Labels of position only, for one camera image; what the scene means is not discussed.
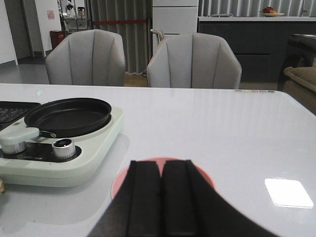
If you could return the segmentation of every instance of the doorway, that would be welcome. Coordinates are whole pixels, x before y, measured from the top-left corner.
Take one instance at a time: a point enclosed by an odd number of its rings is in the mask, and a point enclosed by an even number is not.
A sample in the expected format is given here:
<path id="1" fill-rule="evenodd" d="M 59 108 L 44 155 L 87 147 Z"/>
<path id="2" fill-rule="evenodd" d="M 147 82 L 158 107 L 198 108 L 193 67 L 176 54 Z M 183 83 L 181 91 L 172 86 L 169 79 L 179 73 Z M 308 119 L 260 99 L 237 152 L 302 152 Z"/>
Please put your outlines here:
<path id="1" fill-rule="evenodd" d="M 4 0 L 16 58 L 31 56 L 31 44 L 22 0 Z"/>

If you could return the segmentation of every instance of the gray chair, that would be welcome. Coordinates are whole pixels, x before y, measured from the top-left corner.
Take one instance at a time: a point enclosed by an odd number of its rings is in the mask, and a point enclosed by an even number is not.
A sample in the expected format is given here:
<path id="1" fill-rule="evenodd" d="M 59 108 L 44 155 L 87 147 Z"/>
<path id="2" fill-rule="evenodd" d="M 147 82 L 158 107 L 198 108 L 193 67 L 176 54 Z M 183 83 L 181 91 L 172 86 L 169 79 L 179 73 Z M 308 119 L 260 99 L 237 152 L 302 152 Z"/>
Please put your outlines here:
<path id="1" fill-rule="evenodd" d="M 147 77 L 149 87 L 237 89 L 241 66 L 223 38 L 186 33 L 161 41 Z"/>
<path id="2" fill-rule="evenodd" d="M 124 86 L 120 35 L 102 30 L 73 33 L 47 57 L 50 84 Z"/>

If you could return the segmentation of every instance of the red trash can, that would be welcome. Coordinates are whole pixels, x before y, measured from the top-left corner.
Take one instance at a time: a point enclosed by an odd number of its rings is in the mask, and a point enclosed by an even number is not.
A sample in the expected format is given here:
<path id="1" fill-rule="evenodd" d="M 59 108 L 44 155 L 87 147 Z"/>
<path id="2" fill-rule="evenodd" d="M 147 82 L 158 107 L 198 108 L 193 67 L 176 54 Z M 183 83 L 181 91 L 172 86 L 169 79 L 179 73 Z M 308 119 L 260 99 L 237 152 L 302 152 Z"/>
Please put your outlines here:
<path id="1" fill-rule="evenodd" d="M 66 32 L 61 30 L 50 31 L 49 34 L 52 49 L 56 48 L 57 45 L 66 37 Z"/>

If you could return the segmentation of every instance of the brown sofa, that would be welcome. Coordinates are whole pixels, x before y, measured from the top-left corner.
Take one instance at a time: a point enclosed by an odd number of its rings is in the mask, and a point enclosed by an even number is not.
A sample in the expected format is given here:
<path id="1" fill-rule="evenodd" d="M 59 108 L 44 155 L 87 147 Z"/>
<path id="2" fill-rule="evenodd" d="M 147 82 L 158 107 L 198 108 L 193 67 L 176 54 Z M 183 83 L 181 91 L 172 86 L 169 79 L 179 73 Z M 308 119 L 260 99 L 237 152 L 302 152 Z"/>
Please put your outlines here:
<path id="1" fill-rule="evenodd" d="M 288 67 L 283 91 L 316 115 L 316 67 Z"/>

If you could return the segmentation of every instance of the red rope barrier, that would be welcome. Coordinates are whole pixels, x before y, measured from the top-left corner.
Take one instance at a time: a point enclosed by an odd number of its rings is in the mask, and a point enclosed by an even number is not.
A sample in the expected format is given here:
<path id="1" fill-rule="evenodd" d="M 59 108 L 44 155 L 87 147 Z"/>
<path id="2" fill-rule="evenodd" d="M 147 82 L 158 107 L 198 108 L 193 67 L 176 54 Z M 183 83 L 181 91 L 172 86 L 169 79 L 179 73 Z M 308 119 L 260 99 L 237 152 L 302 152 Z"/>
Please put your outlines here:
<path id="1" fill-rule="evenodd" d="M 93 21 L 95 25 L 110 25 L 110 24 L 135 24 L 135 23 L 147 23 L 147 20 L 127 20 L 127 21 Z"/>

